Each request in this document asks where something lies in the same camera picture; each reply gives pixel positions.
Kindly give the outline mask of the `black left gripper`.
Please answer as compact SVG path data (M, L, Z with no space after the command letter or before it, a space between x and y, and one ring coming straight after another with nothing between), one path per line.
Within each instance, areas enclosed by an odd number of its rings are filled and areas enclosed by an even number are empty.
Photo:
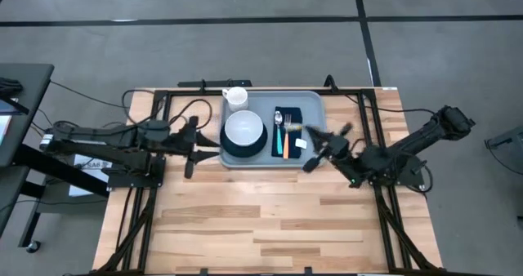
M195 144L203 147L219 148L220 145L204 136L201 131L197 131L199 118L191 116L187 123L174 134L175 148L179 155L186 157L184 177L190 179L194 173L194 167L199 162L218 156L219 152L194 151Z

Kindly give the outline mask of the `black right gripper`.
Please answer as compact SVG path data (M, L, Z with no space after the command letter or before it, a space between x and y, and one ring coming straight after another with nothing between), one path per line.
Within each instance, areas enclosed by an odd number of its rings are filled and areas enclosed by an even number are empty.
M322 159L328 160L342 174L351 174L351 151L349 141L345 135L353 128L347 122L339 133L322 131L319 127L305 125L312 139L313 150L316 156L310 158L302 167L307 173L313 172Z

